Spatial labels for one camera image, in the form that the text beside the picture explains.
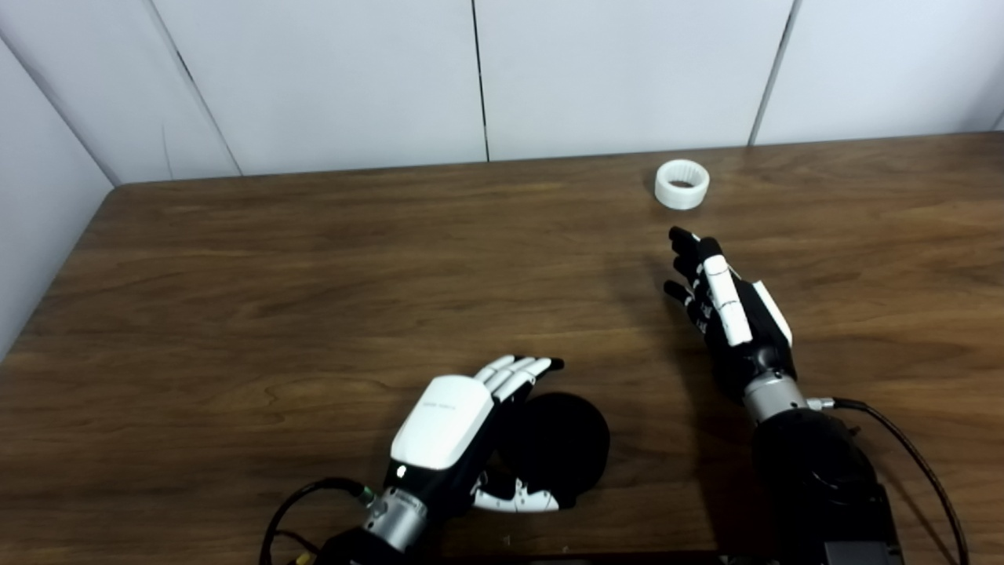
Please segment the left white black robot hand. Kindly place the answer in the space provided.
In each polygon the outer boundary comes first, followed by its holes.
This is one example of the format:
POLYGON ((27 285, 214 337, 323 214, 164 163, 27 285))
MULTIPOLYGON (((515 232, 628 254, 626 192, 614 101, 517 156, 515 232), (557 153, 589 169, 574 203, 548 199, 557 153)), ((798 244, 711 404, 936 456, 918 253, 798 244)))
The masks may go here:
POLYGON ((542 376, 559 358, 506 355, 474 375, 446 374, 429 385, 392 440, 384 492, 363 530, 399 554, 426 530, 472 508, 491 512, 555 512, 573 494, 519 473, 491 479, 488 464, 542 376))

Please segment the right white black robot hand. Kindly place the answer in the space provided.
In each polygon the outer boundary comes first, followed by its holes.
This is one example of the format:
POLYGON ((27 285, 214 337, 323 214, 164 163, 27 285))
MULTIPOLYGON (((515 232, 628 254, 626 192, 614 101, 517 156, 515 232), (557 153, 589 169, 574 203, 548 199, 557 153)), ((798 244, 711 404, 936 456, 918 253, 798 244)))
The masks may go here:
POLYGON ((702 239, 674 226, 668 240, 673 267, 685 283, 668 280, 664 293, 702 335, 717 389, 757 425, 807 409, 797 385, 790 326, 764 283, 741 278, 713 237, 702 239))

